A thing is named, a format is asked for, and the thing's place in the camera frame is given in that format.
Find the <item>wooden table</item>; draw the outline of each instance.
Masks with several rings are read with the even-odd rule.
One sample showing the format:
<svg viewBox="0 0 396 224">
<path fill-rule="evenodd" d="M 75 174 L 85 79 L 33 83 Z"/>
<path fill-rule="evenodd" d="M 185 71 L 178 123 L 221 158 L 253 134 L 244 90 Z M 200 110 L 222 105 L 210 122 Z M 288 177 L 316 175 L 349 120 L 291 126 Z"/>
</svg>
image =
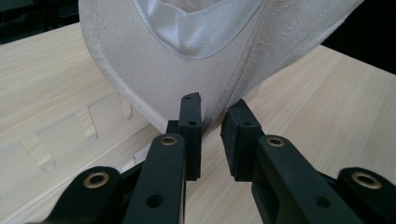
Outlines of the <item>wooden table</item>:
<svg viewBox="0 0 396 224">
<path fill-rule="evenodd" d="M 396 76 L 322 46 L 265 80 L 249 106 L 321 172 L 359 166 L 396 182 Z M 0 222 L 46 217 L 79 172 L 124 171 L 159 134 L 103 78 L 78 24 L 0 46 Z M 219 129 L 187 186 L 187 223 L 260 223 L 230 177 Z"/>
</svg>

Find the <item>white baseball cap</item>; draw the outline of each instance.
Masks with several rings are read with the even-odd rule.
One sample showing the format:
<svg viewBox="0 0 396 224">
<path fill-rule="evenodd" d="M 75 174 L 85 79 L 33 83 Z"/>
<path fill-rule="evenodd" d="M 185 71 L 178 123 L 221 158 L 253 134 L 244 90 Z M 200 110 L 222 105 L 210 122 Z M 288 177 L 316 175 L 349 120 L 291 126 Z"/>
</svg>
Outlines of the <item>white baseball cap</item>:
<svg viewBox="0 0 396 224">
<path fill-rule="evenodd" d="M 199 92 L 204 131 L 320 44 L 362 0 L 80 0 L 103 75 L 157 129 Z"/>
</svg>

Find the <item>wood grain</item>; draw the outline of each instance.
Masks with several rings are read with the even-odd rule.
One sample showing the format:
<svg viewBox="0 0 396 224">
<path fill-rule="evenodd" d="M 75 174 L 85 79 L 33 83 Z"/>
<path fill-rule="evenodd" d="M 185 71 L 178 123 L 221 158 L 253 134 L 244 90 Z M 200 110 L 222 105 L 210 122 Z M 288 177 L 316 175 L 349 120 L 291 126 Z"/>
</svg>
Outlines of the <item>wood grain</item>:
<svg viewBox="0 0 396 224">
<path fill-rule="evenodd" d="M 41 220 L 80 171 L 124 171 L 158 134 L 102 77 L 78 24 L 1 46 L 0 74 L 2 223 Z M 394 75 L 319 46 L 248 104 L 266 133 L 289 138 L 321 172 L 359 166 L 396 182 Z M 56 162 L 50 171 L 40 167 L 44 150 Z M 203 142 L 202 163 L 202 178 L 188 183 L 186 222 L 260 223 L 250 184 L 230 177 L 219 129 Z"/>
</svg>

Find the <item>mounting hole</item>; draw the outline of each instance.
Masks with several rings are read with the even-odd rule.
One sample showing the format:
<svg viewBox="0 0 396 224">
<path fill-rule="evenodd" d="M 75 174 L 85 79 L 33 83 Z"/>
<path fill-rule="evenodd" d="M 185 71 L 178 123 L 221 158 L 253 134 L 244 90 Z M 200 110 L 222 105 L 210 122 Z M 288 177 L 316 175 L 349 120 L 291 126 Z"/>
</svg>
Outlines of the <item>mounting hole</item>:
<svg viewBox="0 0 396 224">
<path fill-rule="evenodd" d="M 163 196 L 160 194 L 153 194 L 146 199 L 146 205 L 150 208 L 156 208 L 163 204 Z"/>
<path fill-rule="evenodd" d="M 283 147 L 283 146 L 285 146 L 285 142 L 283 142 L 282 139 L 274 138 L 274 137 L 268 138 L 267 139 L 267 143 L 269 145 L 273 146 L 273 147 Z"/>
<path fill-rule="evenodd" d="M 84 187 L 87 189 L 97 189 L 107 183 L 110 176 L 105 171 L 92 173 L 84 179 Z"/>
<path fill-rule="evenodd" d="M 321 196 L 321 195 L 315 195 L 314 196 L 314 204 L 317 207 L 322 207 L 322 208 L 328 208 L 330 207 L 331 203 L 329 201 L 329 199 Z"/>
<path fill-rule="evenodd" d="M 177 138 L 172 136 L 166 136 L 161 139 L 161 144 L 164 146 L 172 146 L 177 143 Z"/>
<path fill-rule="evenodd" d="M 363 173 L 363 172 L 354 172 L 352 174 L 352 179 L 361 186 L 366 187 L 367 189 L 381 189 L 382 184 L 372 175 Z"/>
</svg>

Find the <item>metal screw hole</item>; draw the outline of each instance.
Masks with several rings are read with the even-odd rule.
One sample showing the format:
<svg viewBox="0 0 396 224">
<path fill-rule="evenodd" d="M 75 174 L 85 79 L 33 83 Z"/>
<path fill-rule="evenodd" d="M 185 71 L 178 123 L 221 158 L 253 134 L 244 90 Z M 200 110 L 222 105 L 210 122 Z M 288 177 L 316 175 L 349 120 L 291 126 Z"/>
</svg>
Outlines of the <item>metal screw hole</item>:
<svg viewBox="0 0 396 224">
<path fill-rule="evenodd" d="M 279 138 L 268 138 L 267 143 L 273 147 L 283 147 L 285 146 L 285 142 Z"/>
<path fill-rule="evenodd" d="M 110 176 L 105 171 L 92 173 L 84 179 L 84 187 L 87 189 L 97 189 L 102 187 L 109 180 Z"/>
<path fill-rule="evenodd" d="M 172 146 L 177 143 L 177 138 L 172 136 L 166 136 L 161 139 L 161 144 L 164 146 Z"/>
<path fill-rule="evenodd" d="M 381 189 L 382 184 L 372 175 L 355 172 L 352 174 L 352 179 L 361 186 L 366 187 L 367 189 Z"/>
</svg>

